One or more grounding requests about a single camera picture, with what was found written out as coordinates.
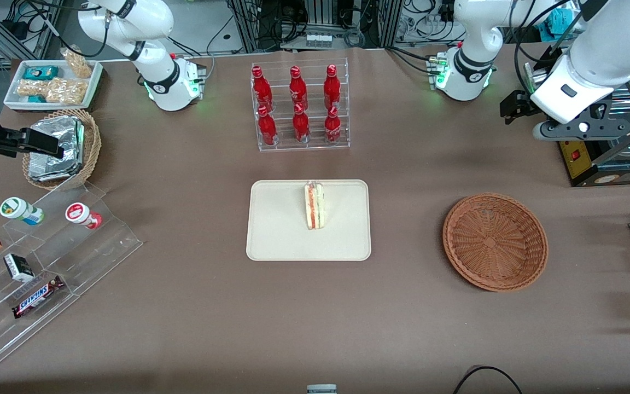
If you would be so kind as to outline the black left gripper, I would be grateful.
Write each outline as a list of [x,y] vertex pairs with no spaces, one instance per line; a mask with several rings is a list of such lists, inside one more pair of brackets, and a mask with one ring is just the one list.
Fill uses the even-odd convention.
[[520,117],[530,117],[541,113],[541,109],[530,99],[524,90],[515,90],[501,101],[500,112],[505,125],[510,125]]

